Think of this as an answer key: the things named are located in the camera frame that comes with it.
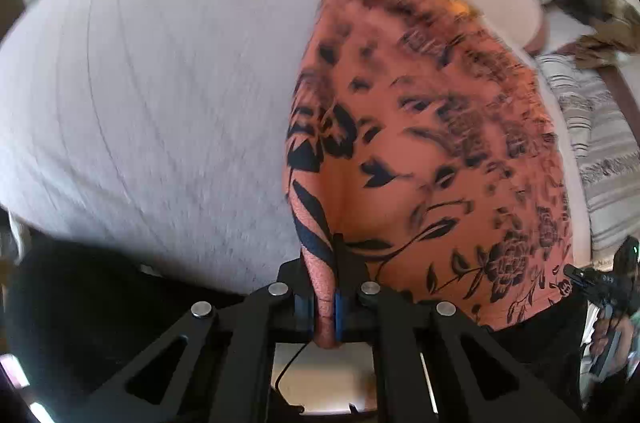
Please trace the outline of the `person's right hand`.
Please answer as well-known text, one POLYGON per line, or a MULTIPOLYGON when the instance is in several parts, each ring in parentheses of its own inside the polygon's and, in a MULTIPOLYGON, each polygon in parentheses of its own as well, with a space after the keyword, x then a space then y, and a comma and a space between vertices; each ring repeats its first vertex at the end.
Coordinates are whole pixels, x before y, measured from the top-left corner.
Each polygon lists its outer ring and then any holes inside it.
POLYGON ((627 315, 608 318, 603 311, 594 322, 590 355, 598 359, 605 355, 608 366, 604 376, 610 377, 626 368, 631 347, 634 345, 634 324, 627 315))

